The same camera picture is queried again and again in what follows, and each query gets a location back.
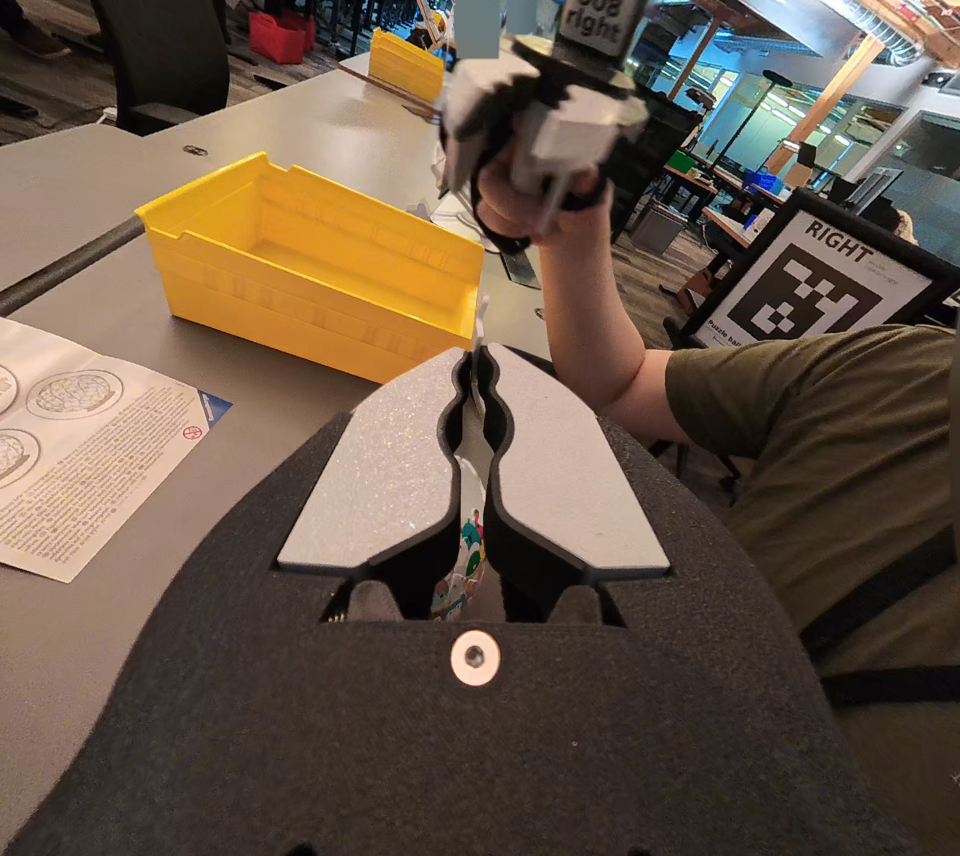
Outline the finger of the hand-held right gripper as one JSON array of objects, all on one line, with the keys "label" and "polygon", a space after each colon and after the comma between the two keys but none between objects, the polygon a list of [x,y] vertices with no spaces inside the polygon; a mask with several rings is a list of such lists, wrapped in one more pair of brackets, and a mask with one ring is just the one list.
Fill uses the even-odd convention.
[{"label": "finger of the hand-held right gripper", "polygon": [[439,119],[439,195],[477,189],[478,176],[495,160],[510,174],[517,152],[519,119],[478,117],[458,123]]},{"label": "finger of the hand-held right gripper", "polygon": [[522,56],[460,59],[443,100],[445,123],[510,122],[538,100],[553,99],[540,67]]}]

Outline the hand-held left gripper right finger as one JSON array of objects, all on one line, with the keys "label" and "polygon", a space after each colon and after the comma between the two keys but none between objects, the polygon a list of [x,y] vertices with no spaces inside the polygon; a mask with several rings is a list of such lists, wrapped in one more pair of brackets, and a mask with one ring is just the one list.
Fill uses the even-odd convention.
[{"label": "hand-held left gripper right finger", "polygon": [[486,494],[507,530],[588,582],[659,577],[670,562],[594,412],[509,347],[483,346],[492,451]]}]

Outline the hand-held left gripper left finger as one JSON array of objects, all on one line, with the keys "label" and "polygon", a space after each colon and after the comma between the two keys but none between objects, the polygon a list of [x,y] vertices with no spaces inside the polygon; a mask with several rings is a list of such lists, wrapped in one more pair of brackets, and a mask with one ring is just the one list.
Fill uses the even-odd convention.
[{"label": "hand-held left gripper left finger", "polygon": [[357,405],[277,557],[284,570],[373,570],[424,548],[450,570],[460,541],[467,351],[443,351]]}]

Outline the colourful puzzle piece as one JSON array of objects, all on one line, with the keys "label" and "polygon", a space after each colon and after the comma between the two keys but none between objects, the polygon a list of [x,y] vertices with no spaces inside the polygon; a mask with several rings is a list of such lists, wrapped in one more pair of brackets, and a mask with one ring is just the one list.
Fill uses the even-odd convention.
[{"label": "colourful puzzle piece", "polygon": [[481,299],[474,323],[469,391],[462,408],[461,442],[455,451],[461,470],[459,551],[450,573],[434,588],[429,617],[435,621],[459,618],[486,570],[484,511],[493,451],[484,435],[485,405],[477,388],[475,365],[485,336],[489,301],[489,296]]}]

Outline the yellow plastic bin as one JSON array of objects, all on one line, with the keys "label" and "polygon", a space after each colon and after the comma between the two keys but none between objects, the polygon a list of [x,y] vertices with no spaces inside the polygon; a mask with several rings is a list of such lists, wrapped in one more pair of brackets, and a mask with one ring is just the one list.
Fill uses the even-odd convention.
[{"label": "yellow plastic bin", "polygon": [[252,154],[150,201],[171,314],[383,384],[473,347],[485,250]]}]

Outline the person's right forearm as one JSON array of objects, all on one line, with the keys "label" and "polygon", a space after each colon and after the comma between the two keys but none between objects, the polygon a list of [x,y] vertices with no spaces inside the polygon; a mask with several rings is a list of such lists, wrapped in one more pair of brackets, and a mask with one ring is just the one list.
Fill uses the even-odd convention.
[{"label": "person's right forearm", "polygon": [[558,215],[537,243],[544,318],[558,379],[598,417],[639,440],[690,443],[668,401],[673,352],[648,348],[615,280],[603,207]]}]

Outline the person's right hand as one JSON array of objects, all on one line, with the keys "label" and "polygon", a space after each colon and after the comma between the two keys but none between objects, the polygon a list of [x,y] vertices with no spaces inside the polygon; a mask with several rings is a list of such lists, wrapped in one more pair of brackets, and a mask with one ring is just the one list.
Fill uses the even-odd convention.
[{"label": "person's right hand", "polygon": [[534,245],[546,247],[609,233],[614,186],[597,167],[574,174],[567,191],[591,206],[558,208],[553,215],[546,216],[545,197],[524,194],[511,184],[517,146],[518,140],[511,139],[476,174],[475,214],[486,229],[505,238],[527,238]]}]

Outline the white monitor base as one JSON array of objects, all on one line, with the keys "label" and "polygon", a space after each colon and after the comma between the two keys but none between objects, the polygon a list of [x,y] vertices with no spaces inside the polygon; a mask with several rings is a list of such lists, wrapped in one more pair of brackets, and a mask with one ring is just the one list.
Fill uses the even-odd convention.
[{"label": "white monitor base", "polygon": [[464,238],[479,239],[485,234],[485,231],[476,221],[470,204],[450,192],[440,197],[436,207],[429,215],[429,220],[434,225]]}]

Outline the small distant yellow bin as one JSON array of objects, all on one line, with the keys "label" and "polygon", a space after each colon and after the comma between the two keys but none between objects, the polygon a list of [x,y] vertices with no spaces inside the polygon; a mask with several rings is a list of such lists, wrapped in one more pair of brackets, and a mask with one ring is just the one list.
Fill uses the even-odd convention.
[{"label": "small distant yellow bin", "polygon": [[435,104],[443,91],[446,65],[426,49],[380,29],[373,31],[368,52],[368,75],[379,82]]}]

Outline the dark flat plate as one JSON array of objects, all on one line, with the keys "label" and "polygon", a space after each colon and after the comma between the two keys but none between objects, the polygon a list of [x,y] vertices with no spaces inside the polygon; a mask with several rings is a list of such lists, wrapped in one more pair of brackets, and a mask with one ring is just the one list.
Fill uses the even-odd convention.
[{"label": "dark flat plate", "polygon": [[511,282],[537,291],[542,289],[542,285],[538,279],[539,277],[527,254],[527,250],[518,252],[505,252],[501,250],[500,258],[505,273]]}]

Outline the black mesh office chair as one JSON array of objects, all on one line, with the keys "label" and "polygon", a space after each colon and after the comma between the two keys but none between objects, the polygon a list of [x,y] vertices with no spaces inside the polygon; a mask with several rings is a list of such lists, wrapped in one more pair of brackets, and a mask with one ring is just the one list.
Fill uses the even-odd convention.
[{"label": "black mesh office chair", "polygon": [[607,161],[607,176],[613,184],[609,223],[614,243],[630,220],[643,194],[660,176],[669,158],[702,122],[701,114],[670,101],[662,92],[639,85],[637,94],[649,114],[635,140],[623,138]]}]

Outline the grey waste bin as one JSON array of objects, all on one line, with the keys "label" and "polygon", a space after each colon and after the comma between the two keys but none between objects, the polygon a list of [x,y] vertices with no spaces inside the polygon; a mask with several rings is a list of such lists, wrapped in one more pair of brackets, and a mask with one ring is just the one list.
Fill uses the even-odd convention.
[{"label": "grey waste bin", "polygon": [[687,227],[688,217],[663,202],[649,202],[630,233],[638,250],[663,255]]}]

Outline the red bin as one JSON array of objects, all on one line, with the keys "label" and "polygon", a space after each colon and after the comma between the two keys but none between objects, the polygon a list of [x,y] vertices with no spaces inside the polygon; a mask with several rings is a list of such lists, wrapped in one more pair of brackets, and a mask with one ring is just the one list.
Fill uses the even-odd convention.
[{"label": "red bin", "polygon": [[283,10],[248,13],[248,45],[257,55],[280,65],[300,65],[316,45],[316,22],[312,15]]}]

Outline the white instruction leaflet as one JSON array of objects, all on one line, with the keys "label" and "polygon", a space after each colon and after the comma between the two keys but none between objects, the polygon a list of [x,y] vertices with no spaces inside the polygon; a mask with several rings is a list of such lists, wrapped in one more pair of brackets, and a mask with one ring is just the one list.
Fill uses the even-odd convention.
[{"label": "white instruction leaflet", "polygon": [[71,583],[231,407],[2,319],[2,564]]}]

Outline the black framed tag sign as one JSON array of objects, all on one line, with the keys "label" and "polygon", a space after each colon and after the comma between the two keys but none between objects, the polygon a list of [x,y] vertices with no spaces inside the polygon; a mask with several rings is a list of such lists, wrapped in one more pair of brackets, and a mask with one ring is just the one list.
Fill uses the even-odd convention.
[{"label": "black framed tag sign", "polygon": [[954,264],[799,189],[671,343],[738,347],[914,324],[958,286]]}]

